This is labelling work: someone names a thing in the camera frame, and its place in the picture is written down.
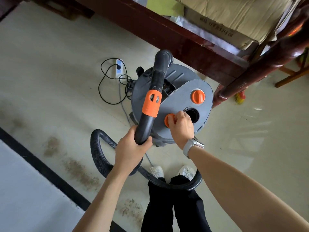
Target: vacuum handle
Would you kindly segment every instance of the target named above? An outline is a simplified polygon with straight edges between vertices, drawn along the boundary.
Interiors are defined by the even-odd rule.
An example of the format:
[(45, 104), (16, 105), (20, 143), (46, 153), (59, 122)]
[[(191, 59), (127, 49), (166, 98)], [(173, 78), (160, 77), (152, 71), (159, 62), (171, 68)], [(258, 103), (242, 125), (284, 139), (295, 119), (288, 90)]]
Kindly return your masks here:
[(173, 55), (169, 50), (160, 50), (155, 55), (149, 91), (146, 94), (141, 118), (134, 136), (134, 140), (138, 145), (143, 144), (150, 136), (152, 126), (159, 112), (166, 72), (172, 63)]

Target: vacuum hose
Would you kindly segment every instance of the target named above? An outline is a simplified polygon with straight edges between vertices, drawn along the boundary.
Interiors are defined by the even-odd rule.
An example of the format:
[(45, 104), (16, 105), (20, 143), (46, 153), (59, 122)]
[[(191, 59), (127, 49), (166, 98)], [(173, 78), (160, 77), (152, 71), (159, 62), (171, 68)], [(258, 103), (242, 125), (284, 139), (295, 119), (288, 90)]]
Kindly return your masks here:
[[(137, 144), (143, 144), (148, 137), (154, 123), (155, 118), (157, 117), (161, 98), (162, 98), (162, 87), (164, 79), (166, 76), (167, 69), (173, 63), (172, 53), (168, 50), (160, 50), (154, 58), (154, 67), (152, 71), (152, 78), (150, 83), (149, 91), (145, 97), (141, 118), (138, 122), (138, 126), (135, 131), (134, 140)], [(100, 138), (107, 142), (112, 148), (116, 148), (117, 143), (115, 143), (105, 132), (100, 129), (96, 129), (92, 132), (90, 137), (90, 148), (93, 161), (98, 171), (106, 178), (107, 175), (113, 168), (113, 165), (109, 163), (102, 152)], [(130, 175), (135, 174), (139, 171), (146, 179), (158, 187), (174, 190), (193, 190), (197, 187), (202, 181), (202, 175), (197, 170), (193, 179), (182, 185), (172, 185), (165, 183), (152, 174), (150, 174), (146, 169), (141, 166), (141, 162), (134, 168)]]

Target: white shoe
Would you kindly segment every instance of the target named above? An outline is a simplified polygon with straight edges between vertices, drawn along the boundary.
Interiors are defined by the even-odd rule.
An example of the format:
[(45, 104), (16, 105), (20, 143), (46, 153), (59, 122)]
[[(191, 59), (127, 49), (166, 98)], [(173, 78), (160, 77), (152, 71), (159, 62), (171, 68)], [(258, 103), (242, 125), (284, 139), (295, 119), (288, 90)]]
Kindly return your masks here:
[(177, 175), (183, 175), (186, 178), (188, 178), (190, 181), (193, 179), (193, 177), (195, 176), (195, 171), (193, 168), (191, 168), (188, 165), (184, 165), (178, 172)]
[(163, 178), (164, 172), (161, 166), (153, 166), (150, 168), (151, 174), (154, 175), (156, 178)]

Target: person's left hand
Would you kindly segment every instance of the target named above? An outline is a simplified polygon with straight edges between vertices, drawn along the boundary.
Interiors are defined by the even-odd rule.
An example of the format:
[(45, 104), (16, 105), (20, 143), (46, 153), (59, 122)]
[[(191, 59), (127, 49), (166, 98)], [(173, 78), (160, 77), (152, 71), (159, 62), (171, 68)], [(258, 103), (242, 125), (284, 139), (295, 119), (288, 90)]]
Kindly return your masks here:
[(128, 133), (120, 139), (116, 146), (116, 159), (113, 170), (128, 176), (146, 151), (152, 146), (152, 137), (149, 137), (144, 144), (138, 145), (134, 141), (134, 134), (137, 126), (132, 126)]

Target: gray vacuum cleaner body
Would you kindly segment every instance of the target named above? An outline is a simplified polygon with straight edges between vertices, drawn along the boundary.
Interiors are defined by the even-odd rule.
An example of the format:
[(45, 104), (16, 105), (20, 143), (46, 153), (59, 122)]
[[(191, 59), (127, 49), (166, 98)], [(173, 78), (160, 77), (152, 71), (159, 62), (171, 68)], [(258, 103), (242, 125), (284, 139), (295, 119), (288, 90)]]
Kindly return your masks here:
[[(140, 120), (151, 77), (152, 68), (141, 74), (135, 82), (131, 97), (132, 112), (130, 113), (130, 118), (135, 124), (138, 124)], [(192, 98), (196, 90), (199, 90), (199, 95), (205, 95), (200, 95), (202, 97), (197, 99), (198, 102)], [(172, 64), (166, 73), (160, 109), (150, 133), (153, 144), (162, 147), (175, 143), (170, 129), (164, 123), (166, 115), (170, 113), (186, 112), (191, 117), (194, 133), (197, 134), (206, 124), (212, 103), (213, 91), (207, 82), (200, 79), (192, 70)]]

